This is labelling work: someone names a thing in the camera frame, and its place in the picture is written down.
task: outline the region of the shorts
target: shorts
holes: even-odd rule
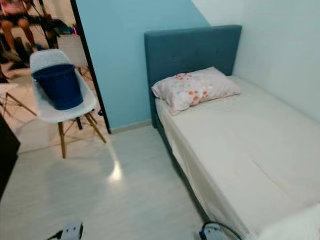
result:
[[[18,22],[20,19],[26,19],[29,21],[29,15],[26,13],[18,13],[12,15],[6,15],[2,17],[2,20],[7,20],[13,23],[13,25],[18,26]]]

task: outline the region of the bed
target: bed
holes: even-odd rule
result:
[[[241,26],[145,34],[149,89],[177,73],[215,66],[232,75]],[[320,126],[251,83],[240,95],[176,116],[149,92],[159,131],[199,211],[243,236],[320,200]]]

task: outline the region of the blue bucket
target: blue bucket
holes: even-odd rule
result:
[[[40,84],[57,110],[71,109],[84,101],[75,66],[72,64],[46,67],[34,72],[32,77]]]

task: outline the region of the white tile floor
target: white tile floor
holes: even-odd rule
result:
[[[15,98],[23,102],[26,106],[36,112],[36,105],[34,99],[34,93],[31,85],[31,75],[29,69],[20,69],[7,72],[6,70],[10,64],[3,64],[2,69],[4,73],[14,78],[10,79],[10,83],[17,83],[19,86],[10,90]],[[92,91],[95,93],[93,82],[88,80]],[[98,110],[100,109],[97,105],[95,111],[92,113],[94,118],[98,121],[98,128],[102,133],[107,133],[106,125],[102,116],[97,115]],[[23,107],[8,104],[7,110],[11,115],[5,113],[4,118],[12,131],[15,133],[21,146],[19,149],[20,153],[33,151],[37,149],[43,149],[50,146],[56,146],[60,144],[60,136],[58,132],[57,124],[49,124],[38,120],[31,113],[26,111]],[[76,123],[72,125],[65,136],[66,143],[71,143],[81,139],[95,136],[93,128],[86,124],[87,120],[85,117],[81,117],[83,122],[83,130],[79,130]],[[71,124],[71,122],[64,123],[65,129]]]
[[[19,155],[0,204],[1,240],[44,240],[69,221],[83,240],[191,240],[201,225],[151,126]]]

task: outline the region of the white bed sheet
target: white bed sheet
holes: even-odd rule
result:
[[[236,77],[242,94],[156,108],[202,207],[243,235],[320,201],[320,125]]]

